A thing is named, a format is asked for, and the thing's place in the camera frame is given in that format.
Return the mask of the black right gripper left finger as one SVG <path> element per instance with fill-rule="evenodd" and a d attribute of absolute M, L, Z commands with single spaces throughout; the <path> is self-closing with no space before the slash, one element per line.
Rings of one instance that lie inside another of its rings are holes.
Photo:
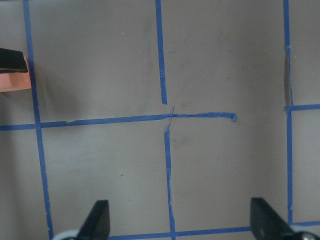
<path fill-rule="evenodd" d="M 80 228 L 78 240 L 108 240 L 111 231 L 108 200 L 97 200 Z"/>

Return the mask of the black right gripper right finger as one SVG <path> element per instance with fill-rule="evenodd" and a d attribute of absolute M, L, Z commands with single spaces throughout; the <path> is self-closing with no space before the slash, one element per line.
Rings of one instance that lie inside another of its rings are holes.
<path fill-rule="evenodd" d="M 250 229 L 256 240 L 293 240 L 295 235 L 262 197 L 250 200 Z"/>

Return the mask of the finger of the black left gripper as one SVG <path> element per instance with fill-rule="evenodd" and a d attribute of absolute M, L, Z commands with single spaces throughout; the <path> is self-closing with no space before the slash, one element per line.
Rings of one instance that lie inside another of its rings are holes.
<path fill-rule="evenodd" d="M 0 49 L 0 73 L 27 73 L 28 67 L 21 51 Z"/>

